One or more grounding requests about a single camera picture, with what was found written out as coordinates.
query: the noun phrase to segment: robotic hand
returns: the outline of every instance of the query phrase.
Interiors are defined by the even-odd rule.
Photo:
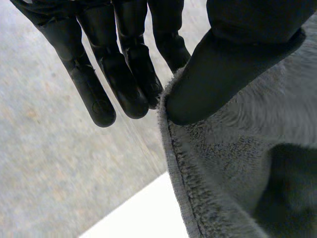
[[[115,110],[81,42],[88,36],[96,60],[125,113],[133,119],[155,109],[162,85],[144,44],[148,5],[157,48],[175,72],[189,60],[182,26],[184,0],[11,0],[55,48],[96,125],[107,127]],[[117,45],[118,37],[123,54]]]
[[[167,99],[176,124],[206,119],[257,76],[296,51],[317,0],[207,0],[211,30]]]

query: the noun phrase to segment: gray towel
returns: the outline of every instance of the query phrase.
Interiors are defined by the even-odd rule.
[[[160,104],[168,171],[191,238],[316,238],[317,15],[304,44],[217,113],[177,126]]]

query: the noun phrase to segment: concrete floor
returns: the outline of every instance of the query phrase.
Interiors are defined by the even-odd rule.
[[[181,34],[192,53],[209,28],[206,0],[186,1]],[[166,170],[156,113],[129,119],[84,45],[117,111],[96,127],[54,49],[0,1],[0,237],[75,237]],[[163,85],[171,73],[146,43]]]

